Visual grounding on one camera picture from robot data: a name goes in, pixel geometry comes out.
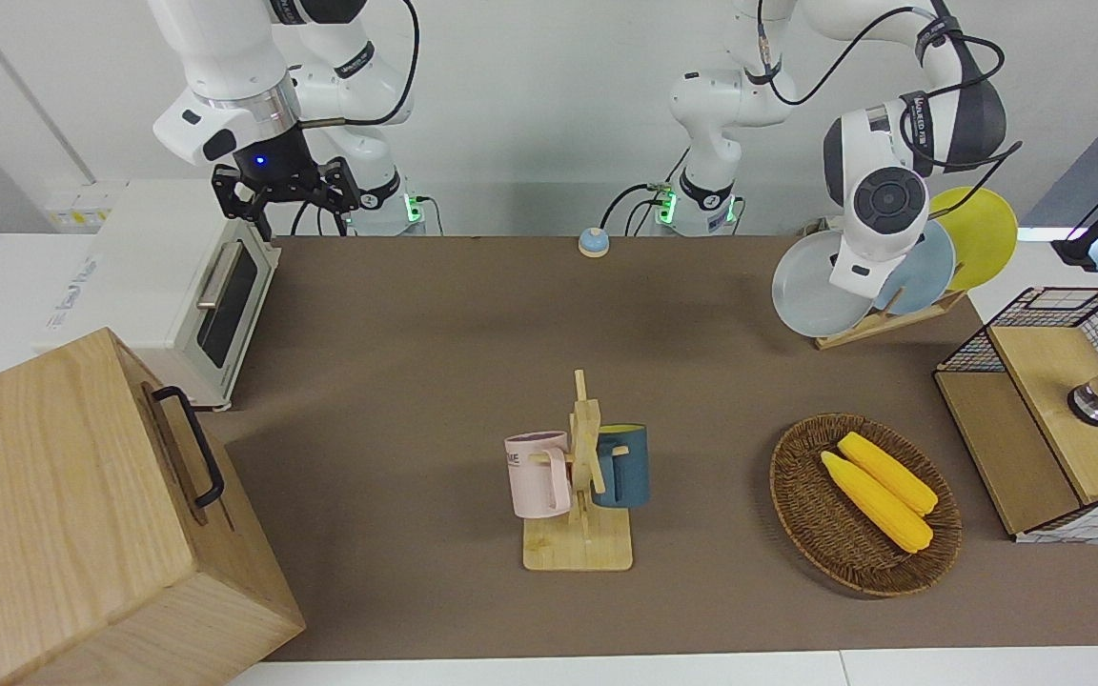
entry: wicker basket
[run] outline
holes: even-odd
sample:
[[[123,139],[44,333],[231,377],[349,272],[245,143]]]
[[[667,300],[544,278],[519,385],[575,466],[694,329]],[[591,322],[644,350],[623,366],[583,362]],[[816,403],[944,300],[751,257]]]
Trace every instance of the wicker basket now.
[[[836,486],[820,451],[837,449],[851,430],[900,460],[938,494],[927,522],[928,548],[904,552]],[[859,415],[819,415],[792,426],[774,449],[770,494],[785,532],[798,551],[833,581],[871,596],[916,594],[934,585],[955,563],[963,533],[960,511],[931,461],[887,426]]]

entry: corn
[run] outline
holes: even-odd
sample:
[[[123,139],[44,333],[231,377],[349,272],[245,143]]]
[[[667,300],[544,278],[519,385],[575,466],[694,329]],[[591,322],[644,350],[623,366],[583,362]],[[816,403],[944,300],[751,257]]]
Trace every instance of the corn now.
[[[841,452],[844,452],[851,463],[860,465],[863,472],[870,473],[881,485],[900,498],[901,503],[909,505],[915,513],[928,516],[934,511],[934,505],[938,504],[934,491],[871,440],[851,430],[837,443],[837,447],[841,448]]]
[[[918,513],[901,503],[887,487],[863,472],[858,464],[841,459],[832,452],[820,452],[820,460],[828,470],[828,476],[849,495],[858,508],[865,514],[881,531],[892,538],[893,543],[904,552],[918,552],[931,543],[934,532]]]

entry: pink mug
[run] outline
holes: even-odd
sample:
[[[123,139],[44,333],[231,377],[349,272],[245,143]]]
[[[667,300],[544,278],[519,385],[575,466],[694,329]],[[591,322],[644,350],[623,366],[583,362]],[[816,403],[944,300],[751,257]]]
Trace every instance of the pink mug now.
[[[544,518],[570,511],[570,474],[567,472],[564,430],[534,430],[511,436],[506,447],[506,474],[515,516]]]

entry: brown tabletop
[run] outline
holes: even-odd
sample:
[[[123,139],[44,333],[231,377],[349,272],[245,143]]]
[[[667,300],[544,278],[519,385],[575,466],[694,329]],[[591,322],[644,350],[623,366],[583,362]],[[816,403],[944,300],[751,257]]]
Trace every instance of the brown tabletop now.
[[[1011,543],[931,379],[972,307],[817,351],[770,299],[791,243],[280,243],[235,408],[204,420],[307,619],[272,660],[1098,644],[1098,546]],[[605,421],[649,427],[631,572],[522,566],[502,439],[567,429],[575,368]],[[772,448],[832,412],[949,480],[964,548],[934,588],[852,596],[784,536]]]

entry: oven door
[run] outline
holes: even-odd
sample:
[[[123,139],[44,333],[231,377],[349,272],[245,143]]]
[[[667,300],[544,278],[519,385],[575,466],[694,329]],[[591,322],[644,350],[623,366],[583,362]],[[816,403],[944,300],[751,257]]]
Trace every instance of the oven door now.
[[[194,366],[198,376],[213,382],[213,396],[194,398],[199,405],[229,401],[235,374],[269,291],[276,252],[247,223],[227,223],[195,300],[189,322],[191,335],[184,342],[189,364]]]

